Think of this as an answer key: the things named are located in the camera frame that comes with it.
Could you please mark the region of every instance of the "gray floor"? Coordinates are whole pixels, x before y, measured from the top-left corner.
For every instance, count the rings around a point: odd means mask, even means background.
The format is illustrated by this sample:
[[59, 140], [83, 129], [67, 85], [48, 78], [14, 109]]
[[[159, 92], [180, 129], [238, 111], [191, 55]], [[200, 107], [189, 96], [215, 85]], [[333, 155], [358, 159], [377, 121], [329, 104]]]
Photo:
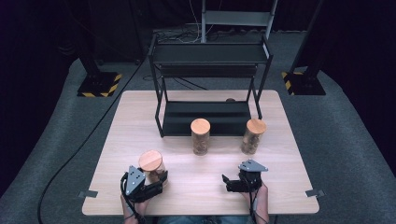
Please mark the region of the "gray floor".
[[[258, 34], [252, 33], [218, 41], [257, 40], [257, 37]], [[395, 223], [394, 175], [342, 89], [320, 73], [318, 78], [327, 93], [325, 96], [287, 94], [281, 72], [290, 69], [303, 38], [304, 33], [271, 34], [269, 43], [275, 58], [264, 88], [278, 91], [312, 185], [327, 195], [318, 199], [317, 214], [279, 216], [277, 223]], [[123, 74], [115, 95], [77, 97], [85, 71], [79, 61], [72, 64], [46, 131], [0, 200], [0, 223], [37, 223], [37, 204], [44, 187], [73, 155], [45, 194], [41, 206], [43, 222], [122, 222], [121, 217], [84, 216], [81, 213], [84, 200], [78, 193], [89, 188], [117, 108], [117, 96], [125, 90], [153, 90], [153, 84], [145, 80], [150, 75], [147, 60], [140, 67], [133, 63], [106, 63], [100, 69]], [[194, 82], [208, 89], [245, 88], [228, 80]], [[186, 90], [173, 81], [168, 83], [168, 88]]]

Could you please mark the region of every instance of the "wooden lid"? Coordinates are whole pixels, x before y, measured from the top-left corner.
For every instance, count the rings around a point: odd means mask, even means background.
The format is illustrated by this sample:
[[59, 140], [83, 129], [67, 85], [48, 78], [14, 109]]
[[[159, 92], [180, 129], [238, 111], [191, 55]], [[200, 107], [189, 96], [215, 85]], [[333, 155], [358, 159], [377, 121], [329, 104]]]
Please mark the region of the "wooden lid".
[[139, 166], [144, 171], [153, 171], [160, 167], [163, 162], [163, 156], [159, 151], [150, 150], [143, 153], [139, 158]]
[[267, 130], [267, 125], [260, 119], [250, 119], [247, 128], [251, 133], [261, 134]]
[[210, 123], [206, 119], [195, 119], [191, 123], [191, 130], [196, 134], [205, 134], [210, 130]]

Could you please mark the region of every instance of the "metal shelf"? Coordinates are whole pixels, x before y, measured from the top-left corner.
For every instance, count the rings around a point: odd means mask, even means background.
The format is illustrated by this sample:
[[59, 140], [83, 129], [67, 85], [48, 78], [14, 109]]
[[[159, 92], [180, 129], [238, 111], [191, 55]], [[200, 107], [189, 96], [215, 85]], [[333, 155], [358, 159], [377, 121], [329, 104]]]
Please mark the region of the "metal shelf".
[[[262, 118], [259, 100], [272, 59], [265, 37], [258, 43], [159, 44], [155, 35], [148, 51], [148, 60], [157, 93], [155, 119], [161, 137], [191, 135], [191, 123], [198, 118], [210, 122], [211, 135], [243, 135], [251, 119], [248, 108], [250, 95], [253, 96], [259, 119]], [[259, 63], [265, 64], [265, 69], [256, 91], [254, 78]], [[156, 69], [161, 73], [161, 89]], [[244, 101], [176, 102], [168, 99], [166, 93], [165, 80], [169, 77], [238, 77], [249, 78], [250, 84]], [[161, 125], [159, 114], [163, 97], [166, 106]]]

